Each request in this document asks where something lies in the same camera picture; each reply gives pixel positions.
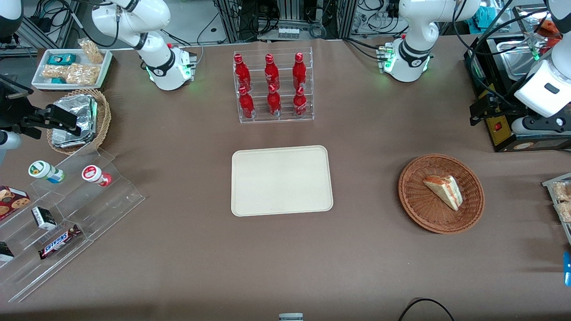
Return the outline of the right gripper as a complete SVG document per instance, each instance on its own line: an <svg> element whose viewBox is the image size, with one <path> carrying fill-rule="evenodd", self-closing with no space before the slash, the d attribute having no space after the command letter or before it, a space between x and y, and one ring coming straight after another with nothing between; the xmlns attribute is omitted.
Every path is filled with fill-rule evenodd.
<svg viewBox="0 0 571 321"><path fill-rule="evenodd" d="M47 105L45 111L33 106L28 96L34 90L16 82L12 77L1 75L1 138L0 149L8 152L20 148L21 136L38 140L41 128L64 130L80 136L77 116L57 105Z"/></svg>

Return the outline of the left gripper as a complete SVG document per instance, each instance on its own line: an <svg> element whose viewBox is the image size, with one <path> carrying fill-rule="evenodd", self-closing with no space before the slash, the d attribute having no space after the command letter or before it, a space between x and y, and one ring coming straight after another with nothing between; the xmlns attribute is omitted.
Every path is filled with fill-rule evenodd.
<svg viewBox="0 0 571 321"><path fill-rule="evenodd" d="M470 105L469 110L471 126L476 126L487 118L518 115L516 107L497 96L489 96L488 102L475 102ZM515 134L569 136L571 134L571 119L569 115L563 114L548 118L540 115L525 116L514 120L511 129Z"/></svg>

